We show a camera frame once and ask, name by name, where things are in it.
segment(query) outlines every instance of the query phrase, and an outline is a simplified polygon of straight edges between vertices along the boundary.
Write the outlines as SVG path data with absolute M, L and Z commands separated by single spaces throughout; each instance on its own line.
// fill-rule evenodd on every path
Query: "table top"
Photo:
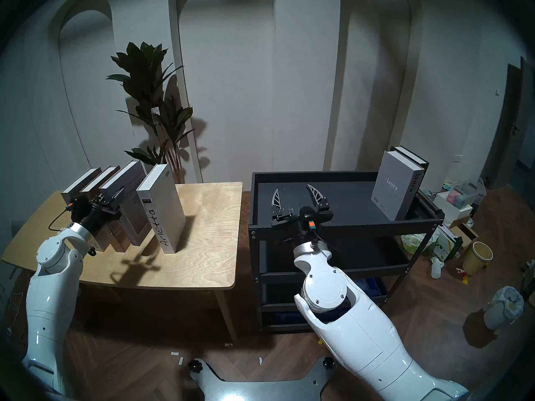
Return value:
M 242 185 L 241 182 L 178 184 L 186 226 L 177 253 L 164 254 L 150 230 L 141 246 L 130 245 L 125 253 L 115 252 L 108 246 L 94 257 L 86 255 L 80 281 L 126 288 L 233 288 Z M 35 253 L 53 234 L 48 224 L 64 209 L 65 202 L 56 191 L 22 226 L 2 259 L 35 271 Z M 54 226 L 67 227 L 70 222 L 67 212 Z

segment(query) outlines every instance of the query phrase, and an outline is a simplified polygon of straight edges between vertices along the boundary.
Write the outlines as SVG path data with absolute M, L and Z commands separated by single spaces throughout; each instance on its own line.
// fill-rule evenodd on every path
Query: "metal base plate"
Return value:
M 330 357 L 319 358 L 305 378 L 297 381 L 228 382 L 220 380 L 199 358 L 188 364 L 189 376 L 210 401 L 319 401 L 327 381 L 336 370 Z

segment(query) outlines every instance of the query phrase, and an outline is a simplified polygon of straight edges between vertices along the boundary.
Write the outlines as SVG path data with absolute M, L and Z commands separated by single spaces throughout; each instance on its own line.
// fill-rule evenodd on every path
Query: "trash bin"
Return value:
M 463 261 L 463 270 L 469 276 L 474 276 L 485 264 L 492 260 L 494 253 L 491 248 L 481 241 L 474 241 Z
M 496 330 L 506 321 L 514 323 L 524 311 L 524 299 L 521 294 L 511 286 L 498 290 L 488 303 L 483 320 L 490 330 Z

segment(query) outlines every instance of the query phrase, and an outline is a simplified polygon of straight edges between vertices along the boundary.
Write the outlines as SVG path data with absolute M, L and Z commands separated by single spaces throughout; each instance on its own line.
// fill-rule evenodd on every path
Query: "cable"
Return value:
M 63 213 L 64 213 L 65 211 L 67 211 L 67 208 L 65 208 L 65 210 L 63 210 L 63 211 L 61 212 L 61 214 L 60 214 L 59 216 L 57 216 L 56 218 L 54 218 L 54 220 L 50 223 L 50 225 L 48 226 L 48 229 L 49 229 L 50 231 L 61 231 L 61 230 L 56 230 L 55 228 L 50 228 L 50 227 L 52 226 L 52 224 L 54 224 L 54 223 L 56 222 L 56 220 L 57 220 L 59 217 L 61 217 L 61 216 L 63 215 Z
M 340 254 L 345 254 L 343 251 L 340 251 L 338 250 L 336 247 L 334 247 L 332 244 L 329 244 L 328 242 L 326 242 L 325 240 L 323 240 L 317 233 L 317 231 L 314 230 L 314 232 L 316 233 L 316 237 L 318 237 L 321 241 L 323 241 L 325 244 L 327 244 L 327 246 L 329 246 L 330 248 L 332 248 L 333 250 L 337 251 L 338 253 Z
M 20 309 L 20 304 L 23 302 L 23 298 L 24 298 L 24 293 L 14 293 L 13 295 L 11 295 L 11 297 L 13 296 L 18 296 L 18 295 L 21 295 L 20 296 L 20 300 L 19 300 L 19 305 L 17 307 L 15 307 L 15 304 L 13 302 L 11 302 L 11 298 L 9 299 L 10 300 L 10 303 L 9 303 L 9 308 L 12 309 L 12 310 L 16 310 L 17 313 L 15 315 L 15 319 L 13 319 L 13 322 L 11 324 L 11 326 L 9 327 L 9 329 L 11 329 L 13 327 L 13 325 L 15 324 L 15 321 L 17 320 L 17 316 L 19 315 L 19 309 Z

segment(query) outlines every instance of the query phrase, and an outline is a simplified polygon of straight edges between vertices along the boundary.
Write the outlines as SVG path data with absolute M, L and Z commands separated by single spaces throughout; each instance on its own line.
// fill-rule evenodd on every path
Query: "door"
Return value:
M 505 186 L 511 178 L 533 103 L 533 66 L 523 57 L 520 74 L 509 66 L 500 122 L 481 174 L 485 186 L 491 189 Z

